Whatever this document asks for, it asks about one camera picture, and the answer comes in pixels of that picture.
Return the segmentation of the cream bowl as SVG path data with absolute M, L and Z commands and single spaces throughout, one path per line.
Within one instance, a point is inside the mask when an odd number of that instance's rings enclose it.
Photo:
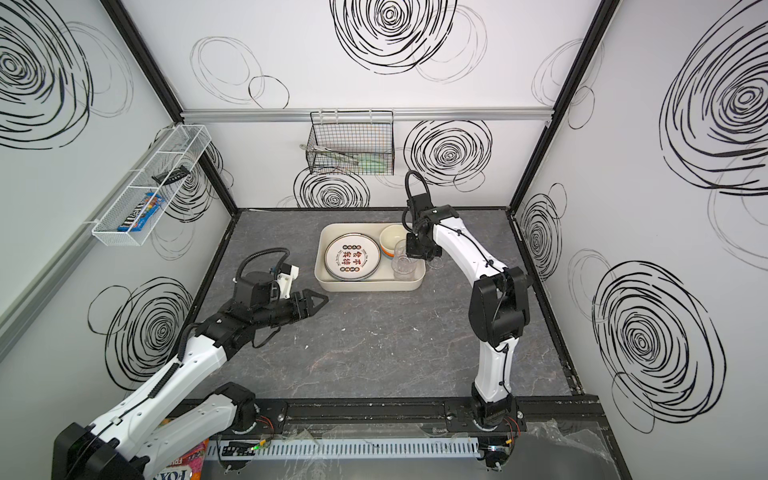
M 397 244 L 405 240 L 407 230 L 400 224 L 386 226 L 379 234 L 378 243 L 385 256 L 392 258 Z

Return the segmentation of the clear plastic cup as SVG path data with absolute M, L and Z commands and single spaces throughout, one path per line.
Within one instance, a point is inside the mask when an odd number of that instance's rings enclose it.
M 405 239 L 396 244 L 391 266 L 396 280 L 411 281 L 415 279 L 418 261 L 407 256 L 407 241 Z
M 445 261 L 441 255 L 435 255 L 427 261 L 427 266 L 430 270 L 440 270 L 445 266 Z

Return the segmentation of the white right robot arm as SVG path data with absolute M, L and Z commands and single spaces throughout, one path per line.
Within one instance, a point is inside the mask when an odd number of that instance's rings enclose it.
M 469 232 L 451 206 L 435 206 L 428 193 L 406 201 L 406 255 L 431 261 L 446 253 L 471 286 L 468 320 L 480 341 L 478 372 L 471 389 L 473 417 L 490 431 L 517 414 L 512 360 L 530 323 L 529 279 L 519 267 L 496 259 Z

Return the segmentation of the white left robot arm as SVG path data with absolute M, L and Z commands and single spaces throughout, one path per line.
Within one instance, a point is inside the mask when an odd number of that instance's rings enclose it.
M 293 265 L 238 271 L 232 298 L 184 330 L 175 355 L 142 386 L 87 426 L 72 423 L 55 439 L 54 479 L 152 479 L 202 441 L 225 432 L 248 434 L 263 417 L 253 392 L 228 382 L 172 418 L 204 379 L 254 344 L 258 330 L 316 315 L 329 301 L 311 289 L 295 292 Z

